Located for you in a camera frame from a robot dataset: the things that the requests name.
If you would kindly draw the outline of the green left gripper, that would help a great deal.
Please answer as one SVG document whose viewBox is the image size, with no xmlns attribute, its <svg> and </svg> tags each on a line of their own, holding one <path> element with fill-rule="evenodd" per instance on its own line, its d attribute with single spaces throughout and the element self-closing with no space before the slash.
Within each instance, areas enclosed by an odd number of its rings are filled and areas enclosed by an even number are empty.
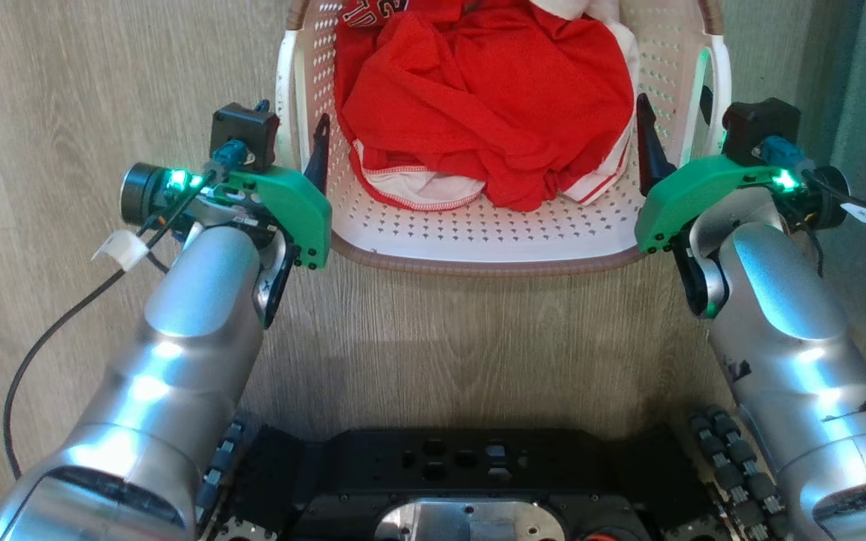
<svg viewBox="0 0 866 541">
<path fill-rule="evenodd" d="M 322 270 L 331 249 L 332 207 L 326 194 L 331 119 L 324 113 L 313 131 L 313 146 L 304 175 L 271 167 L 263 174 L 232 171 L 228 181 L 212 188 L 212 202 L 230 207 L 240 222 L 282 231 L 300 250 L 300 266 Z"/>
</svg>

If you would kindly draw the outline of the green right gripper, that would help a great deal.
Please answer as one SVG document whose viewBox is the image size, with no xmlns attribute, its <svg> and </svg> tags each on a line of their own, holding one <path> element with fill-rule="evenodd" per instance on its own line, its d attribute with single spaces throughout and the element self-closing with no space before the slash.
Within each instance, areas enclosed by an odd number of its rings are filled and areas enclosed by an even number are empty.
<svg viewBox="0 0 866 541">
<path fill-rule="evenodd" d="M 703 85 L 700 113 L 707 125 L 711 125 L 713 102 L 713 90 Z M 637 96 L 635 119 L 639 187 L 646 196 L 634 227 L 640 253 L 663 250 L 684 225 L 736 189 L 770 185 L 781 175 L 778 167 L 743 167 L 725 155 L 698 158 L 677 169 L 667 159 L 646 93 Z"/>
</svg>

